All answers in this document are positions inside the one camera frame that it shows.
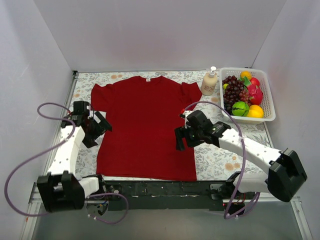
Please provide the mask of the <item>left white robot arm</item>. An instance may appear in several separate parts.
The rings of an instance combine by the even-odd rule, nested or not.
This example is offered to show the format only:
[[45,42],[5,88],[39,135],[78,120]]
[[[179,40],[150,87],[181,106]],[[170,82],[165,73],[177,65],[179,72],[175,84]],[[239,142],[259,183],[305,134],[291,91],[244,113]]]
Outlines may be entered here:
[[73,110],[60,125],[59,147],[46,175],[37,179],[36,185],[47,212],[80,210],[86,198],[101,200],[106,196],[102,175],[94,174],[76,179],[76,162],[81,145],[90,149],[96,140],[112,126],[105,117],[87,101],[75,101]]

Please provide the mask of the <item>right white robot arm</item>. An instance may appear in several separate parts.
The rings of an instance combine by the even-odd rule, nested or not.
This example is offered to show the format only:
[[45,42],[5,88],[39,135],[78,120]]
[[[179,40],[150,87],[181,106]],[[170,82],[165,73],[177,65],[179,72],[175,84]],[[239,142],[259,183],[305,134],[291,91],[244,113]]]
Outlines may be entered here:
[[188,111],[184,126],[176,128],[174,133],[179,151],[211,144],[241,156],[262,170],[261,173],[233,173],[217,190],[232,199],[252,192],[271,194],[282,202],[290,202],[308,178],[294,150],[280,151],[241,137],[226,123],[212,123],[200,110]]

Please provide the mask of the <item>red t-shirt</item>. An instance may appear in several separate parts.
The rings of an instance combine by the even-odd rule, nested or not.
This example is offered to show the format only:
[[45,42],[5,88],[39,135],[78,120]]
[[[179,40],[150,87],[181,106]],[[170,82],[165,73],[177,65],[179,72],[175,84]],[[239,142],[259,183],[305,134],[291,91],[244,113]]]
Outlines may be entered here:
[[184,124],[182,109],[201,97],[197,83],[177,83],[164,76],[94,85],[91,105],[104,112],[112,126],[99,147],[96,172],[107,177],[195,181],[194,150],[176,149],[175,129]]

